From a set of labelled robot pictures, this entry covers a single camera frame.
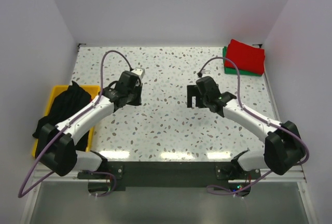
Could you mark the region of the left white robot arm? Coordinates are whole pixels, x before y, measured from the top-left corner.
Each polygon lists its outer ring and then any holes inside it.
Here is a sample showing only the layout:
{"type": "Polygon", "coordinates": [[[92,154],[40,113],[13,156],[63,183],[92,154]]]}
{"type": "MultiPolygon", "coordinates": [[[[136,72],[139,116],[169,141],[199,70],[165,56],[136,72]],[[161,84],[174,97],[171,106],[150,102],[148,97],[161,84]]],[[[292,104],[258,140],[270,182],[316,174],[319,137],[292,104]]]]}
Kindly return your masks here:
{"type": "Polygon", "coordinates": [[[71,171],[89,171],[95,178],[107,174],[108,160],[95,151],[79,151],[79,140],[97,123],[126,105],[141,104],[143,68],[124,71],[119,80],[102,90],[87,106],[56,125],[46,124],[40,131],[36,156],[59,176],[71,171]]]}

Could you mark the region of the red polo shirt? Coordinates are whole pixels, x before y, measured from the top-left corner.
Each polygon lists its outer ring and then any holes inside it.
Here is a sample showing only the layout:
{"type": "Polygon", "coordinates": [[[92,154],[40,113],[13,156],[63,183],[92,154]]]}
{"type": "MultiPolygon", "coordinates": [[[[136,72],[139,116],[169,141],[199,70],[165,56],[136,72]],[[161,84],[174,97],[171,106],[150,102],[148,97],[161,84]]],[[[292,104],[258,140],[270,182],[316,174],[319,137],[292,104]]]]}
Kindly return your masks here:
{"type": "Polygon", "coordinates": [[[265,72],[265,51],[261,48],[231,39],[225,57],[231,60],[239,71],[247,71],[259,76],[265,72]]]}

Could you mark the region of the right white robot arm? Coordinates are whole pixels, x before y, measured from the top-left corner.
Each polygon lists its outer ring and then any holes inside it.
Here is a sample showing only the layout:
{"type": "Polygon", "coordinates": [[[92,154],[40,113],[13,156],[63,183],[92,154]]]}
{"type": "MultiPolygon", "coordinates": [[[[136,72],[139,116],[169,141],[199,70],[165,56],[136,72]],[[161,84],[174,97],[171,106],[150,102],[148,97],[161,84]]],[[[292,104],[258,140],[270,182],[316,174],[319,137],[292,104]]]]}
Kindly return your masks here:
{"type": "Polygon", "coordinates": [[[263,142],[262,150],[245,150],[231,160],[231,173],[235,178],[242,179],[255,169],[269,169],[275,174],[284,175],[304,161],[308,154],[294,123],[270,119],[240,103],[234,94],[221,93],[210,76],[187,86],[187,107],[192,106],[207,108],[236,122],[263,142]]]}

